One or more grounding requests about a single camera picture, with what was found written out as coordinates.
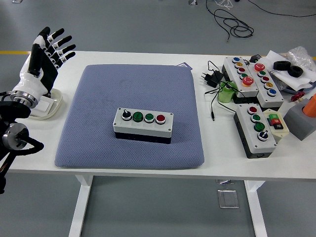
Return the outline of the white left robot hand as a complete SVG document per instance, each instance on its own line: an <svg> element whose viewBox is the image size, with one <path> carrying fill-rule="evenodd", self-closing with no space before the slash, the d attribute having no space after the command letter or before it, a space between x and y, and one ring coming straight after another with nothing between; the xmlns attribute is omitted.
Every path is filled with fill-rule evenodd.
<svg viewBox="0 0 316 237"><path fill-rule="evenodd" d="M57 70L75 56L75 45L61 48L72 36L55 41L64 33L61 28L54 33L45 27L33 42L31 53L20 71L20 81L10 93L13 101L29 102L34 106L40 98L48 94L57 78Z"/></svg>

